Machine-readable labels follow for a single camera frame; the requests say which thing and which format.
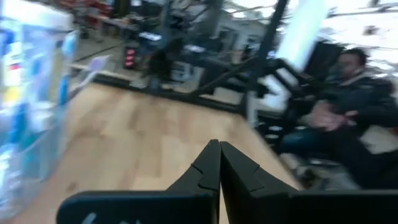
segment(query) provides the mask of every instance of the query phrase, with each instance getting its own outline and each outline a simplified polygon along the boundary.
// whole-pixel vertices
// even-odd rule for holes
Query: black metal frame
[[[229,104],[229,103],[223,103],[220,101],[216,100],[211,100],[207,98],[203,98],[200,95],[206,94],[209,92],[209,90],[212,90],[216,87],[221,86],[222,84],[226,83],[226,81],[230,78],[233,78],[237,74],[241,72],[250,72],[250,77],[249,77],[249,83],[246,85],[246,90],[247,91],[257,91],[258,83],[257,80],[260,77],[263,77],[264,75],[267,75],[267,68],[264,66],[268,63],[268,53],[271,50],[272,43],[274,40],[274,37],[276,35],[276,29],[278,25],[280,24],[280,20],[282,19],[282,16],[284,14],[285,8],[287,6],[289,0],[280,0],[275,8],[275,13],[272,16],[270,24],[267,26],[266,33],[264,35],[264,38],[262,40],[260,49],[257,53],[257,56],[254,58],[250,58],[249,60],[243,62],[240,66],[236,67],[235,69],[228,71],[224,74],[221,74],[216,80],[213,82],[207,83],[205,86],[202,88],[199,88],[191,93],[180,93],[177,91],[173,90],[164,90],[160,85],[158,85],[156,88],[151,88],[150,85],[149,87],[145,88],[138,88],[132,85],[130,80],[123,79],[123,78],[116,78],[116,77],[109,77],[103,74],[97,75],[97,77],[94,79],[95,83],[99,83],[102,85],[107,85],[107,86],[113,86],[116,88],[123,88],[126,90],[131,90],[131,91],[138,91],[141,93],[146,93],[148,95],[152,96],[158,96],[162,98],[167,98],[170,100],[177,100],[181,101],[184,103],[191,103],[194,105],[199,105],[199,106],[206,106],[215,110],[221,110],[221,111],[227,111],[230,113],[237,113],[241,114],[244,117],[246,117],[246,95],[247,93],[244,94],[240,104],[234,105],[234,104]],[[169,1],[166,1],[165,7],[169,7]],[[165,10],[165,13],[163,15],[164,20],[162,21],[163,23],[163,32],[165,32],[165,39],[166,41],[170,41],[169,38],[167,38],[167,29],[165,26],[169,23],[170,19],[170,12],[169,10]],[[209,62],[204,62],[203,60],[198,60],[196,63],[193,63],[195,65],[202,65],[205,67],[205,64]]]

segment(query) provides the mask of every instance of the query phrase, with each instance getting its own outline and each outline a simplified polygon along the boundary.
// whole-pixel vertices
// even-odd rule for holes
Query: blue jeans
[[[279,148],[279,153],[292,153],[304,159],[327,152],[323,133],[312,128],[298,130],[286,135]]]

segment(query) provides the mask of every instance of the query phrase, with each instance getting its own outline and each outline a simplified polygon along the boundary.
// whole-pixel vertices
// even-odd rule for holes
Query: man's hand
[[[308,124],[313,128],[324,128],[325,131],[334,131],[340,126],[355,125],[352,117],[356,111],[349,111],[344,115],[331,112],[332,105],[326,102],[318,102],[308,115]]]

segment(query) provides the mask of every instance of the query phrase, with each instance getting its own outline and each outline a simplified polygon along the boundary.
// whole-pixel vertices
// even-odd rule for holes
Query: desk
[[[57,208],[83,190],[159,190],[173,183],[210,139],[229,141],[298,187],[242,117],[90,85],[71,104],[68,149],[54,176],[10,224],[54,224]],[[220,223],[228,223],[221,204]]]

